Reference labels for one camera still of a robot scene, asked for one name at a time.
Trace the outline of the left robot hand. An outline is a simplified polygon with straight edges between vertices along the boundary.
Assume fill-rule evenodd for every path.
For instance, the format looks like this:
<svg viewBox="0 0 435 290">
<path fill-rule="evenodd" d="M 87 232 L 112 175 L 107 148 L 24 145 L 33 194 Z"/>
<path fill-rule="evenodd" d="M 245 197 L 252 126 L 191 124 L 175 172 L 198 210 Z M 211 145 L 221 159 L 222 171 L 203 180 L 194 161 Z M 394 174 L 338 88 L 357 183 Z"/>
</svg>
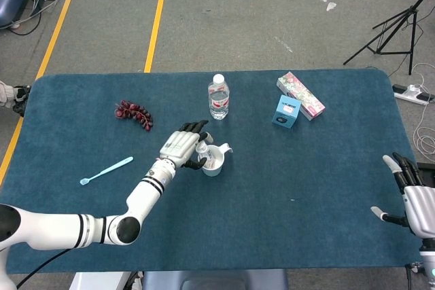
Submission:
<svg viewBox="0 0 435 290">
<path fill-rule="evenodd" d="M 208 122 L 208 120 L 201 120 L 199 122 L 185 123 L 164 143 L 160 149 L 159 158 L 171 162 L 175 170 L 183 167 L 193 170 L 201 169 L 207 162 L 207 158 L 194 161 L 191 157 L 200 142 L 206 139 L 210 142 L 213 141 L 208 132 L 202 131 Z"/>
</svg>

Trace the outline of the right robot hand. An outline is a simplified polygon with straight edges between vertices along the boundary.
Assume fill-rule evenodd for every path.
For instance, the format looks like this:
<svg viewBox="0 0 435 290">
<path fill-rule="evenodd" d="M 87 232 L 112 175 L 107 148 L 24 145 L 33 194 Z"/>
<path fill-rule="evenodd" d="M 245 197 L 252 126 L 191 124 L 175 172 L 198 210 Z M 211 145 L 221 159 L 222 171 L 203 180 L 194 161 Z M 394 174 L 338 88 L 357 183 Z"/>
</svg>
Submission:
<svg viewBox="0 0 435 290">
<path fill-rule="evenodd" d="M 405 216 L 399 217 L 382 211 L 377 206 L 370 210 L 380 220 L 409 228 L 420 239 L 434 237 L 434 188 L 423 183 L 423 175 L 416 163 L 393 152 L 383 161 L 391 170 L 404 203 Z"/>
</svg>

